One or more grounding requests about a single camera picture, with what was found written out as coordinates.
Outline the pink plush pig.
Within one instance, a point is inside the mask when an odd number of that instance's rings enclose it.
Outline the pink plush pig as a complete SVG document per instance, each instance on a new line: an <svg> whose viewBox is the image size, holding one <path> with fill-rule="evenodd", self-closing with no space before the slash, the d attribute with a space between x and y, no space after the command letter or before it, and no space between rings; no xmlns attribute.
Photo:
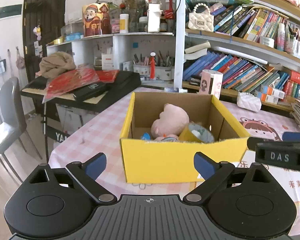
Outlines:
<svg viewBox="0 0 300 240"><path fill-rule="evenodd" d="M165 137L177 138L190 122L189 115L181 107L167 103L151 126L151 135L154 139Z"/></svg>

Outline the small blue toy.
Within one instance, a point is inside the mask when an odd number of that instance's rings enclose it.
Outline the small blue toy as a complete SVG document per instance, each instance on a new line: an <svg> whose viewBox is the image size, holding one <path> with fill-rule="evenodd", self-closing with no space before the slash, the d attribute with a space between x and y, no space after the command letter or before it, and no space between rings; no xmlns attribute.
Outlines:
<svg viewBox="0 0 300 240"><path fill-rule="evenodd" d="M148 133L144 133L141 136L141 140L151 140L151 136Z"/></svg>

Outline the pink checked tablecloth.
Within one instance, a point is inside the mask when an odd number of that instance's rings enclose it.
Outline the pink checked tablecloth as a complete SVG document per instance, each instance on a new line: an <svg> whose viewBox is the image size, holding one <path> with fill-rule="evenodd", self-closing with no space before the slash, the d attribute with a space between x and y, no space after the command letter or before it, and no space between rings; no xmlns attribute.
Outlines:
<svg viewBox="0 0 300 240"><path fill-rule="evenodd" d="M116 196L122 194L178 194L185 196L197 183L128 184L126 182L120 149L120 133L130 102L125 96L82 128L70 135L51 153L51 168L64 167L72 161L85 162L99 152L107 156L106 170L97 182ZM268 170L280 183L297 208L297 218L290 231L293 239L300 239L300 172L270 166Z"/></svg>

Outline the yellow cardboard box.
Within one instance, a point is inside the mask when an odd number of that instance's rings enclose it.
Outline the yellow cardboard box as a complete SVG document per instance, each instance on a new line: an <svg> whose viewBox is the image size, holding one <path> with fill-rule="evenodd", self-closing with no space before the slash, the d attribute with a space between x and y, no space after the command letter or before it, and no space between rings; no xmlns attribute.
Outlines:
<svg viewBox="0 0 300 240"><path fill-rule="evenodd" d="M209 129L214 142L143 140L142 135L151 131L151 125L167 103L181 107L191 121ZM249 135L213 95L132 93L120 135L126 181L136 184L200 181L193 162L196 152L202 152L215 162L239 162L247 150Z"/></svg>

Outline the black long box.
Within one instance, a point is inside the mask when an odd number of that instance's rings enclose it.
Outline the black long box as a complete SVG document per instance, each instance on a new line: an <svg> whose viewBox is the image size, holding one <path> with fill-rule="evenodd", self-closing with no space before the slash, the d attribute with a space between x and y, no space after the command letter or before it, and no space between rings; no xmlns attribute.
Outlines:
<svg viewBox="0 0 300 240"><path fill-rule="evenodd" d="M107 90L107 86L105 83L96 82L74 90L72 92L72 95L75 101L82 102L90 98L100 96L106 90Z"/></svg>

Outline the grey chair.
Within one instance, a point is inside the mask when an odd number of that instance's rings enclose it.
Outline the grey chair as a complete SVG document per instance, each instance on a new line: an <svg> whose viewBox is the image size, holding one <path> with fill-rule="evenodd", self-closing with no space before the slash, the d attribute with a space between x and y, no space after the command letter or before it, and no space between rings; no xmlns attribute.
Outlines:
<svg viewBox="0 0 300 240"><path fill-rule="evenodd" d="M22 134L27 136L33 146L35 145L27 131L17 77L9 78L2 85L0 89L0 109L2 113L2 123L0 124L0 163L8 173L12 172L11 177L16 177L20 182L23 182L5 155L5 151L16 140L22 142L20 138Z"/></svg>

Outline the pink cylindrical box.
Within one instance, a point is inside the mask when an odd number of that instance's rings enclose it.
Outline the pink cylindrical box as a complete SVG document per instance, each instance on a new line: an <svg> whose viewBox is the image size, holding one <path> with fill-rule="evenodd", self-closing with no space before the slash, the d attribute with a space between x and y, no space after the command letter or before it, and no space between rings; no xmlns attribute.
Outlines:
<svg viewBox="0 0 300 240"><path fill-rule="evenodd" d="M222 82L223 74L221 72L211 69L202 70L199 94L214 95L219 99Z"/></svg>

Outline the red plastic bag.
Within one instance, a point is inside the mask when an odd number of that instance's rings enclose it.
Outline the red plastic bag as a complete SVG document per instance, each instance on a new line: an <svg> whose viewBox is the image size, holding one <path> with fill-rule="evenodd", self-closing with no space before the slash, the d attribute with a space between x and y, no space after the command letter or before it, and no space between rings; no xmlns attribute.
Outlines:
<svg viewBox="0 0 300 240"><path fill-rule="evenodd" d="M46 84L46 94L42 103L76 90L78 88L98 82L100 79L93 68L83 67L65 72Z"/></svg>

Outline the black electronic keyboard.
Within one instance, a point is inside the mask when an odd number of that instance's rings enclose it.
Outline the black electronic keyboard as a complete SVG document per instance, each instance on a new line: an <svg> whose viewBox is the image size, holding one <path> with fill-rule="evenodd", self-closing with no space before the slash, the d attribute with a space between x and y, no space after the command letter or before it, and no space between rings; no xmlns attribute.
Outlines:
<svg viewBox="0 0 300 240"><path fill-rule="evenodd" d="M140 74L120 70L114 82L96 82L59 95L48 102L101 113L141 85Z"/></svg>

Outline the white pen holder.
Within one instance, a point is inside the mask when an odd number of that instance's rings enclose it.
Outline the white pen holder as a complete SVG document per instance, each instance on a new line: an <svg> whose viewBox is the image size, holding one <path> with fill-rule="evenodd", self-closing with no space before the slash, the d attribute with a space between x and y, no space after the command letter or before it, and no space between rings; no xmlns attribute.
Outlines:
<svg viewBox="0 0 300 240"><path fill-rule="evenodd" d="M155 67L155 78L161 81L172 81L174 79L174 67Z"/></svg>

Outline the beige folded cloth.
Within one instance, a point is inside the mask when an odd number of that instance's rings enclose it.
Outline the beige folded cloth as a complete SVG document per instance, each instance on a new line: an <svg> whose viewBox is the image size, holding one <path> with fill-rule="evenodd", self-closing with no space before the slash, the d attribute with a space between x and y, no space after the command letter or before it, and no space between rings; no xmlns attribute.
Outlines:
<svg viewBox="0 0 300 240"><path fill-rule="evenodd" d="M74 70L76 65L72 56L66 52L58 51L42 58L39 69L41 76L46 79L54 79L64 72Z"/></svg>

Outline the wooden bookshelf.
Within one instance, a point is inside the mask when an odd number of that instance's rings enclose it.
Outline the wooden bookshelf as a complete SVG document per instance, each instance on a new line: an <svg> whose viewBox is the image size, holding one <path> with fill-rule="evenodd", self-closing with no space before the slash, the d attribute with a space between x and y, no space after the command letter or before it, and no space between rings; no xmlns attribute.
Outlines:
<svg viewBox="0 0 300 240"><path fill-rule="evenodd" d="M284 0L254 0L257 5L264 5L274 9L281 14L288 16L289 19L300 26L300 8ZM186 28L184 42L186 46L197 45L200 42L209 41L214 49L226 48L250 56L263 59L269 63L278 64L300 74L300 59L279 51L275 48L262 45L258 42L248 41L236 36L228 36L221 33L197 31Z"/></svg>

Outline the white shelf unit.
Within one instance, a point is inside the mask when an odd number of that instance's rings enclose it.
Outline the white shelf unit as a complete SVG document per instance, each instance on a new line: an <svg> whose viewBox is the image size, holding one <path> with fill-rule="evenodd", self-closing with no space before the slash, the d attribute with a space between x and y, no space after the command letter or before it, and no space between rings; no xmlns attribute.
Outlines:
<svg viewBox="0 0 300 240"><path fill-rule="evenodd" d="M174 67L172 68L171 80L175 88L183 86L183 65L185 48L185 23L175 25L173 33L149 33L149 32L128 32L120 34L97 35L76 39L70 42L47 46L47 55L58 51L71 49L70 54L76 65L94 62L93 41L103 38L112 38L113 67L119 69L124 62L132 61L135 54L134 42L144 43L139 45L138 50L143 56L150 56L151 52L156 54L162 51L174 51Z"/></svg>

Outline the cream quilted handbag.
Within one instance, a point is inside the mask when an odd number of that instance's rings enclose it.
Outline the cream quilted handbag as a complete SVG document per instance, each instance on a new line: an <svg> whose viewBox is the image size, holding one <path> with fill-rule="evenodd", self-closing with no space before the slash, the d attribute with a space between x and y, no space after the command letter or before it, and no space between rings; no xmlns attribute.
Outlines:
<svg viewBox="0 0 300 240"><path fill-rule="evenodd" d="M199 7L204 7L207 11L197 13L197 9ZM189 13L189 22L188 28L191 30L198 30L198 31L214 31L214 16L211 15L209 7L204 3L197 3L194 6L193 12Z"/></svg>

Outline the red fortune god canister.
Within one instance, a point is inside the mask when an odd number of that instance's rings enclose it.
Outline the red fortune god canister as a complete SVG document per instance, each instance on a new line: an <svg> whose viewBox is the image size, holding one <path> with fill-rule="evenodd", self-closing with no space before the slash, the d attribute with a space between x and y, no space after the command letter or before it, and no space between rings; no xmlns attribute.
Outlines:
<svg viewBox="0 0 300 240"><path fill-rule="evenodd" d="M109 5L107 3L84 5L82 15L85 36L111 34Z"/></svg>

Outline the white yellow bottle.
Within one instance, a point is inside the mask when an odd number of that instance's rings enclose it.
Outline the white yellow bottle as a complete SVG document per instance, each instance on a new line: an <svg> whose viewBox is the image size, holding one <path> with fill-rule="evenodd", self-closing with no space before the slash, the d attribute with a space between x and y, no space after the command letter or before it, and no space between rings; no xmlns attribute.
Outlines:
<svg viewBox="0 0 300 240"><path fill-rule="evenodd" d="M120 33L121 34L128 33L128 27L129 27L129 15L120 14Z"/></svg>

